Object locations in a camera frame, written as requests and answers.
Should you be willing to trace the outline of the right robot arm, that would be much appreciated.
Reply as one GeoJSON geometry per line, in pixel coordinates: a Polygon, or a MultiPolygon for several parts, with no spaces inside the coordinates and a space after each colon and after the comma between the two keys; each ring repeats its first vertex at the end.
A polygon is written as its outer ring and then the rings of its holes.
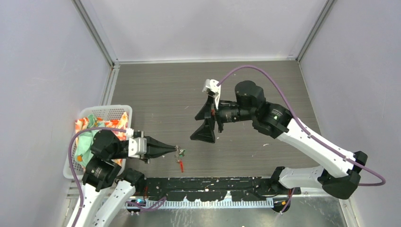
{"type": "Polygon", "coordinates": [[[317,188],[346,200],[357,189],[367,155],[341,149],[307,129],[287,108],[268,102],[263,89],[254,82],[245,80],[235,86],[236,101],[221,100],[221,87],[214,79],[205,81],[203,92],[208,98],[195,116],[202,125],[191,140],[215,143],[215,131],[222,132],[225,123],[251,121],[259,133],[289,144],[317,162],[318,166],[312,168],[277,167],[270,181],[274,193],[296,187],[317,188]]]}

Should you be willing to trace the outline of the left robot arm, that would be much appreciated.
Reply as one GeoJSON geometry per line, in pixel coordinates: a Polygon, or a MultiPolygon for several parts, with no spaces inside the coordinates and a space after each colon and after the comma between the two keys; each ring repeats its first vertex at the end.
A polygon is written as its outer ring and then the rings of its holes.
{"type": "Polygon", "coordinates": [[[168,145],[143,131],[128,128],[94,128],[90,145],[94,155],[86,165],[82,179],[72,170],[79,191],[79,199],[68,222],[69,227],[106,227],[118,209],[127,204],[131,196],[141,195],[146,187],[143,173],[121,166],[114,159],[137,158],[144,162],[167,153],[179,153],[179,146],[168,145]]]}

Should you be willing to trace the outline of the green tagged key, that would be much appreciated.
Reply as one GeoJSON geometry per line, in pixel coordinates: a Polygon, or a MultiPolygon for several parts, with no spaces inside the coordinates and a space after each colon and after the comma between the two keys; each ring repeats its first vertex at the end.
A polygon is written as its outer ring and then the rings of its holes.
{"type": "Polygon", "coordinates": [[[179,152],[179,156],[180,157],[184,157],[186,150],[185,149],[181,149],[179,152]]]}

